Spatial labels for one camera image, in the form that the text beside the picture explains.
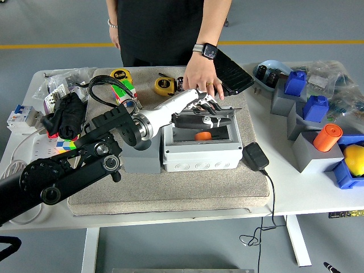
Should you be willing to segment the person's left hand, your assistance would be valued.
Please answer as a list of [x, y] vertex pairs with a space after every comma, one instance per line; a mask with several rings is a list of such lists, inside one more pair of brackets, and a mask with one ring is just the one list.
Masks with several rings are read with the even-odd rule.
[[215, 96], [215, 90], [217, 90], [220, 100], [225, 98], [222, 84], [216, 75], [213, 60], [203, 57], [199, 52], [193, 52], [183, 76], [183, 89], [197, 88], [213, 97]]

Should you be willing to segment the person's right hand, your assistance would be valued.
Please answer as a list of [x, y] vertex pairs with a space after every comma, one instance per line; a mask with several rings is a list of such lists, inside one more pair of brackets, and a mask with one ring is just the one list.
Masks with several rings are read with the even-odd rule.
[[110, 39], [111, 42], [113, 43], [113, 45], [115, 46], [115, 48], [117, 49], [121, 49], [120, 44], [119, 44], [119, 37], [118, 37], [118, 28], [117, 26], [109, 27], [109, 35], [110, 35]]

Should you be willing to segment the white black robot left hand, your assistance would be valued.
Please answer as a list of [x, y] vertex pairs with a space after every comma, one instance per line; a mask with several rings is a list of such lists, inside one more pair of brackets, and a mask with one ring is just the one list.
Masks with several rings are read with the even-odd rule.
[[[208, 114], [182, 115], [184, 109], [201, 107]], [[182, 129], [211, 129], [227, 126], [232, 123], [230, 118], [218, 117], [221, 107], [209, 94], [198, 89], [190, 89], [177, 94], [153, 110], [141, 110], [134, 115], [134, 121], [139, 122], [143, 140], [156, 136], [159, 129], [173, 123]]]

